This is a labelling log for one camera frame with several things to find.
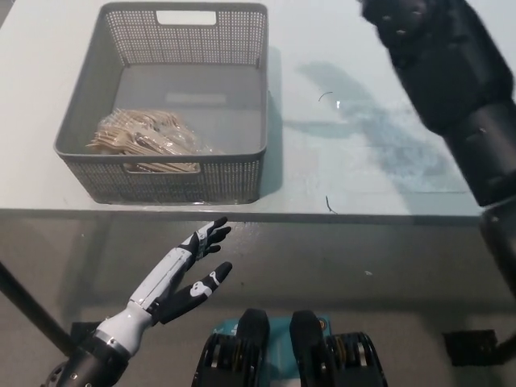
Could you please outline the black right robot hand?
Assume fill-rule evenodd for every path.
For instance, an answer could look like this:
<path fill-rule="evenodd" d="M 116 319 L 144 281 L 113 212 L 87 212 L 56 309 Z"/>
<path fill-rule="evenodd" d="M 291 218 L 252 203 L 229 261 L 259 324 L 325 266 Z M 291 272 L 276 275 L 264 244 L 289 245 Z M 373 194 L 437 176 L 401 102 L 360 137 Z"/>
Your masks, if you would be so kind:
<path fill-rule="evenodd" d="M 407 68 L 439 47 L 472 42 L 485 48 L 489 34 L 466 1 L 362 1 L 361 16 L 377 29 L 393 67 Z"/>

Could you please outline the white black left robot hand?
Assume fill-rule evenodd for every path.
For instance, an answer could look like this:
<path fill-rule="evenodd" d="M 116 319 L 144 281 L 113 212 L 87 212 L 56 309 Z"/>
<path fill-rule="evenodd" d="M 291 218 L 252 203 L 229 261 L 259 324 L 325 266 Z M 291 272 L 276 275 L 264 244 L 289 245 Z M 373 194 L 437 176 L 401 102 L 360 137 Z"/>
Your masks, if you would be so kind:
<path fill-rule="evenodd" d="M 164 313 L 165 303 L 172 297 L 185 273 L 202 258 L 218 252 L 218 245 L 231 232 L 227 217 L 207 223 L 171 249 L 144 278 L 129 300 L 152 316 L 153 324 Z"/>

